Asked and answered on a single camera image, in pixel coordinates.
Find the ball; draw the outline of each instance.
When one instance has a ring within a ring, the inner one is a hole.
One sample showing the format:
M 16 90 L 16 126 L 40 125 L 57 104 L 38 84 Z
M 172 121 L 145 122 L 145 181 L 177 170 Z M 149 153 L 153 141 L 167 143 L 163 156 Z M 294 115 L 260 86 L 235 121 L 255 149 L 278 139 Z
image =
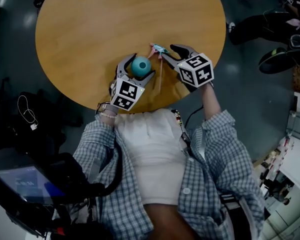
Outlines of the ball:
M 151 62 L 146 57 L 136 57 L 131 64 L 132 74 L 136 77 L 144 77 L 151 70 Z

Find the table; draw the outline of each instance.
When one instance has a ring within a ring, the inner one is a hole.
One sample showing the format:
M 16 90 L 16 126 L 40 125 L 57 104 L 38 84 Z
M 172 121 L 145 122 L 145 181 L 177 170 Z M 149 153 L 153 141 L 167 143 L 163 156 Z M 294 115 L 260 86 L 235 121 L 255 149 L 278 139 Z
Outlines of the table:
M 110 100 L 109 82 L 126 55 L 147 57 L 149 43 L 185 44 L 205 53 L 215 66 L 225 35 L 220 0 L 45 0 L 35 44 L 45 74 L 59 91 L 96 109 Z M 155 77 L 130 113 L 156 110 L 189 94 L 166 64 L 159 92 L 157 56 L 151 64 Z

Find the dark green floor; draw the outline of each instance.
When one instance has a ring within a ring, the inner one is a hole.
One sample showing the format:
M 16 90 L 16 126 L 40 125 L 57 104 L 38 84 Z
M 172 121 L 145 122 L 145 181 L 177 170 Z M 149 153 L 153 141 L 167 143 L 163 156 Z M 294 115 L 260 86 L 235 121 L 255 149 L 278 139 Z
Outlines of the dark green floor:
M 278 6 L 278 0 L 221 2 L 227 22 L 238 22 Z M 43 89 L 45 97 L 57 101 L 60 93 L 46 77 L 37 58 L 37 9 L 33 6 L 33 0 L 0 0 L 0 5 L 0 84 L 2 78 L 10 77 L 10 96 L 17 96 L 21 91 L 36 93 L 38 89 Z M 253 160 L 275 148 L 285 135 L 293 101 L 291 71 L 266 75 L 258 70 L 259 59 L 278 46 L 282 45 L 262 39 L 233 46 L 227 37 L 215 68 L 217 97 L 222 108 L 236 119 L 238 137 Z M 200 96 L 196 92 L 174 104 L 184 119 L 200 106 Z M 94 119 L 94 111 L 71 100 L 63 103 L 63 111 L 74 115 L 80 113 L 84 124 Z M 202 120 L 203 115 L 198 112 L 191 118 L 189 126 L 195 127 Z M 83 130 L 84 127 L 66 127 L 67 141 L 61 151 L 73 153 Z

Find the white cube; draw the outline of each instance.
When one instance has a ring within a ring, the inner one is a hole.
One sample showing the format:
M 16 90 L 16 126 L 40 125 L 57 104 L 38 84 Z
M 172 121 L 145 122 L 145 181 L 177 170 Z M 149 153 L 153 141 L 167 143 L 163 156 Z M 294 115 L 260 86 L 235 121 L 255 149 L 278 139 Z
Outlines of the white cube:
M 111 105 L 129 111 L 145 92 L 142 88 L 130 81 L 117 78 L 111 90 Z
M 180 62 L 177 69 L 181 80 L 194 87 L 203 86 L 215 78 L 212 62 L 204 53 Z

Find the plaid shirt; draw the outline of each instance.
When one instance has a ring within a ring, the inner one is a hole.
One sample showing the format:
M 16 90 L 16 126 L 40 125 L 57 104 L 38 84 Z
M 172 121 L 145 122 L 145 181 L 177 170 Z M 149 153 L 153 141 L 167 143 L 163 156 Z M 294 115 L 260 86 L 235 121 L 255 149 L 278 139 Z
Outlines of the plaid shirt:
M 253 177 L 250 156 L 237 139 L 234 123 L 232 116 L 224 111 L 189 133 L 193 156 L 186 154 L 178 211 L 202 239 L 230 239 L 221 193 L 244 198 L 258 234 L 263 226 L 264 199 Z M 122 149 L 120 185 L 110 195 L 97 197 L 93 205 L 88 201 L 70 205 L 69 213 L 76 222 L 85 222 L 90 214 L 93 220 L 108 228 L 115 239 L 146 239 L 154 226 L 144 210 L 134 169 L 118 131 L 96 116 L 96 120 L 85 127 L 74 158 L 91 183 L 99 182 L 107 187 L 116 173 L 115 139 Z M 204 158 L 200 154 L 203 146 Z

